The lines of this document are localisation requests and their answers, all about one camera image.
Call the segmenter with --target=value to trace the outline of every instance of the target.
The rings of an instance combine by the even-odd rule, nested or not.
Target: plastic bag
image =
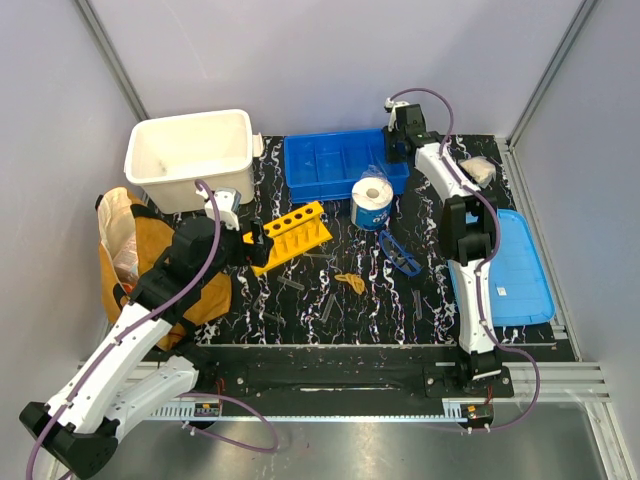
[[[171,244],[174,230],[124,187],[107,192],[97,205],[97,213],[102,304],[109,322],[115,323],[129,301],[136,277],[153,267]],[[218,273],[201,288],[200,299],[184,313],[196,327],[224,315],[231,306],[228,275]],[[183,325],[175,325],[157,346],[170,350],[187,333]]]
[[[351,190],[351,221],[363,230],[383,227],[391,214],[392,200],[393,186],[379,168],[369,165]]]
[[[462,160],[459,165],[469,174],[476,183],[486,188],[491,180],[496,178],[496,166],[484,157],[473,157]]]

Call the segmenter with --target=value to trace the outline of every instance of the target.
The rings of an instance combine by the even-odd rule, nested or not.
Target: yellow object
[[[153,267],[165,248],[171,245],[174,232],[124,187],[107,192],[97,210],[102,303],[107,319],[115,323],[129,297],[116,274],[113,259],[126,245],[127,239],[135,235],[138,274],[142,275]],[[231,278],[218,273],[202,288],[200,300],[185,312],[184,317],[195,326],[200,326],[224,315],[230,306]],[[187,331],[182,325],[175,325],[156,345],[162,350],[171,350],[186,335]]]
[[[293,257],[331,240],[333,236],[320,220],[322,213],[324,213],[322,205],[319,202],[313,202],[267,223],[264,231],[273,239],[273,248],[267,265],[251,267],[253,272],[256,275],[262,275]],[[243,239],[247,243],[253,243],[251,233],[246,233]]]
[[[336,280],[339,282],[347,282],[349,285],[353,287],[355,292],[358,295],[362,295],[364,292],[364,280],[362,280],[358,275],[353,273],[347,273],[345,275],[336,275]]]

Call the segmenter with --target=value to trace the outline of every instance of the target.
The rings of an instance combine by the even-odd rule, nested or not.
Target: plastic container
[[[353,185],[375,165],[397,195],[409,178],[406,163],[385,161],[382,130],[294,135],[284,140],[284,168],[293,203],[351,198]]]
[[[141,186],[163,213],[203,206],[193,180],[215,190],[235,188],[253,200],[253,137],[243,110],[195,113],[140,122],[124,163],[127,180]]]
[[[555,306],[527,221],[513,210],[498,210],[498,219],[502,241],[489,270],[493,325],[546,323],[555,315]],[[451,277],[457,296],[457,285]]]

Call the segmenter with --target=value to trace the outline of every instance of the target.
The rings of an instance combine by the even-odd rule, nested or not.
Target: black mounting plate
[[[464,388],[458,381],[455,366],[426,366],[423,373],[424,388],[428,398],[486,398],[489,386],[492,387],[494,398],[514,396],[511,373],[504,366],[499,376],[476,380]]]

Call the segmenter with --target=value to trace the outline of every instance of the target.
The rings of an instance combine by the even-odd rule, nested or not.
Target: metal rod
[[[413,293],[413,308],[416,310],[416,319],[422,320],[422,297],[420,290],[411,290]]]
[[[575,328],[573,327],[569,308],[560,288],[560,282],[558,280],[554,264],[551,256],[548,254],[549,247],[547,246],[547,241],[542,234],[538,214],[536,213],[531,193],[529,192],[529,187],[527,186],[524,175],[522,174],[522,168],[518,161],[517,151],[513,147],[509,148],[506,141],[502,138],[496,139],[496,143],[500,150],[502,166],[509,178],[511,193],[513,194],[516,208],[527,220],[527,224],[529,225],[529,229],[531,230],[531,234],[538,249],[542,266],[547,273],[547,280],[549,281],[551,293],[556,305],[555,321],[566,327],[571,348],[573,349],[576,360],[581,360],[582,354],[580,352],[580,345],[578,344],[578,337],[575,333]]]
[[[298,282],[294,282],[293,280],[289,280],[288,278],[284,278],[283,276],[278,277],[277,280],[280,283],[284,283],[285,285],[287,285],[289,287],[295,288],[296,290],[300,290],[300,291],[304,290],[304,285],[302,285],[301,283],[298,283]]]
[[[553,82],[553,79],[558,73],[558,70],[565,61],[567,54],[573,48],[578,35],[583,30],[585,24],[587,23],[587,20],[595,10],[595,7],[596,5],[598,5],[598,3],[600,3],[600,0],[582,0],[582,3],[576,11],[576,14],[571,19],[571,23],[567,27],[562,40],[560,40],[560,44],[556,48],[556,51],[553,53],[553,56],[551,57],[547,68],[542,74],[542,78],[540,78],[540,81],[538,82],[538,85],[536,85],[531,98],[529,98],[527,106],[516,122],[513,132],[507,139],[509,145],[515,146],[522,138],[524,130],[527,128],[527,125],[531,121],[533,114],[538,109],[538,106],[540,105],[540,102],[542,101],[545,93],[547,93],[551,82]]]
[[[333,255],[327,255],[326,253],[308,253],[305,252],[302,255],[304,255],[305,257],[311,257],[311,258],[324,258],[327,260],[332,260],[334,257]]]
[[[73,3],[76,5],[78,13],[87,25],[90,33],[93,34],[92,36],[95,44],[98,47],[98,50],[100,50],[105,63],[113,73],[113,76],[120,87],[120,91],[127,100],[133,114],[139,122],[147,120],[149,118],[149,114],[144,108],[144,105],[140,100],[140,96],[133,86],[129,75],[127,75],[122,62],[120,61],[120,57],[118,57],[118,54],[107,35],[107,31],[91,6],[91,2],[89,0],[73,0]]]
[[[329,295],[329,300],[327,300],[327,306],[324,308],[324,312],[322,312],[322,317],[320,317],[320,321],[322,323],[327,323],[329,319],[329,314],[331,313],[331,307],[333,307],[333,302],[336,301],[336,295],[332,293]]]
[[[260,311],[260,306],[258,305],[259,303],[260,303],[260,298],[257,298],[256,301],[253,302],[254,312],[256,312],[259,315],[262,315],[267,320],[273,320],[275,322],[284,323],[284,318],[282,318],[281,316],[271,315],[269,312]]]

